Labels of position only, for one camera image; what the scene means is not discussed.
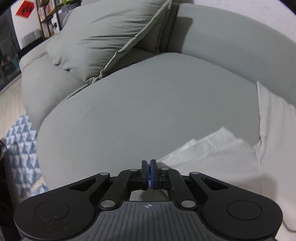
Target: rug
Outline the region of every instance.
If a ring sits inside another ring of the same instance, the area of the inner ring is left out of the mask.
[[[27,114],[22,115],[6,134],[9,171],[18,202],[48,191],[36,154],[37,131]]]

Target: white wall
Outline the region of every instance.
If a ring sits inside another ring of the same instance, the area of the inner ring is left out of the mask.
[[[16,16],[16,12],[18,11],[19,7],[22,5],[24,0],[18,0],[16,1],[11,7],[11,15],[12,15],[12,21],[13,25],[15,27],[15,34],[17,36],[17,40],[19,42],[20,48],[24,48],[24,44],[21,42],[21,39],[26,36],[27,34],[33,32],[36,29],[40,29],[40,24],[38,20],[38,12],[35,6],[35,2],[32,0],[27,0],[31,1],[34,3],[34,10],[29,16],[29,18],[23,18],[20,16]]]
[[[296,15],[279,0],[176,0],[236,12],[260,21],[296,42]]]

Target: white cloth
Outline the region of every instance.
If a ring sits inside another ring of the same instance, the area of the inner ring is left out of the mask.
[[[296,240],[296,108],[257,83],[260,142],[251,147],[222,127],[158,161],[182,175],[198,171],[267,196],[278,203],[284,223],[279,241]]]

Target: sofa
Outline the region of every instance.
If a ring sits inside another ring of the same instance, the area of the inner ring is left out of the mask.
[[[226,10],[173,4],[159,54],[134,47],[91,85],[52,64],[49,41],[20,60],[49,189],[140,168],[222,126],[256,145],[257,81],[296,105],[296,44]]]

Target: floor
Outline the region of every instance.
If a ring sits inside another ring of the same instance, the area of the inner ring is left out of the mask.
[[[22,101],[21,77],[0,94],[0,139],[5,138],[8,129],[25,113]]]

